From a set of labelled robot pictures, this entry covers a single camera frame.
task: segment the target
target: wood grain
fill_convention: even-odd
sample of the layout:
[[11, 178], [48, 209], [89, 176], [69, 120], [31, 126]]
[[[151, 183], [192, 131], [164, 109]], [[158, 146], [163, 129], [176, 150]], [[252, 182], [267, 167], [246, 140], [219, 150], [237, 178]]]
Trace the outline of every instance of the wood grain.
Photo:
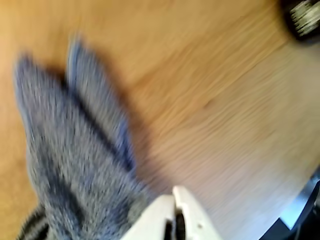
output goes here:
[[319, 58], [269, 0], [0, 0], [0, 239], [36, 205], [12, 67], [63, 70], [80, 34], [129, 107], [139, 176], [185, 184], [226, 240], [257, 239], [319, 163]]
[[320, 163], [319, 64], [316, 47], [275, 51], [155, 140], [140, 174], [189, 187], [224, 239], [257, 240]]

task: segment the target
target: wooden floor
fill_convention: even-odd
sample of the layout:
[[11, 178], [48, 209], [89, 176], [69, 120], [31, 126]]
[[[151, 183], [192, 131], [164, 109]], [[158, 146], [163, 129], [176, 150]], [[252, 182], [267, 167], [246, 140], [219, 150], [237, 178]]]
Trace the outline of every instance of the wooden floor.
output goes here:
[[37, 202], [14, 61], [63, 71], [76, 34], [127, 105], [139, 177], [190, 188], [225, 240], [257, 240], [320, 163], [320, 48], [292, 43], [275, 0], [0, 0], [0, 239]]

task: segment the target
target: white clip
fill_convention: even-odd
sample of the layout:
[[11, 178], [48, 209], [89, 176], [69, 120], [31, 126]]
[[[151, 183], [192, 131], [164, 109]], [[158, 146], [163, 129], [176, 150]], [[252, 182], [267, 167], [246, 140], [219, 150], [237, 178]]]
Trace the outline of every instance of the white clip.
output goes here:
[[164, 240], [167, 223], [175, 221], [177, 211], [184, 218], [184, 240], [222, 240], [204, 209], [184, 186], [175, 186], [173, 195], [159, 196], [121, 240]]

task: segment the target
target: black object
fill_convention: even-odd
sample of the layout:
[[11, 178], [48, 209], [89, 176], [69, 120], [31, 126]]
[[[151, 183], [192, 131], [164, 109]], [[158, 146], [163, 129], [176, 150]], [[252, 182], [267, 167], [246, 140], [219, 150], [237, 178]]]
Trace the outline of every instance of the black object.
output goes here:
[[280, 0], [285, 25], [296, 40], [320, 41], [320, 0]]
[[279, 218], [260, 240], [319, 240], [320, 208], [315, 204], [319, 189], [320, 181], [292, 230], [289, 230]]

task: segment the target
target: white plastic object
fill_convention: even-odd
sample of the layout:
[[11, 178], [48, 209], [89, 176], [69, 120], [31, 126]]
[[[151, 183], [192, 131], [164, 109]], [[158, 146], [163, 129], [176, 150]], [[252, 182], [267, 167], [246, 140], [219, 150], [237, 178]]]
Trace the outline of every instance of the white plastic object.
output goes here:
[[183, 240], [222, 240], [204, 209], [184, 186], [175, 186], [173, 195], [158, 197], [121, 240], [164, 240], [167, 223], [175, 220], [177, 211], [184, 217]]
[[164, 240], [167, 222], [174, 221], [175, 217], [174, 196], [159, 196], [121, 240]]
[[222, 240], [205, 210], [184, 186], [175, 186], [173, 195], [175, 207], [184, 217], [185, 240]]

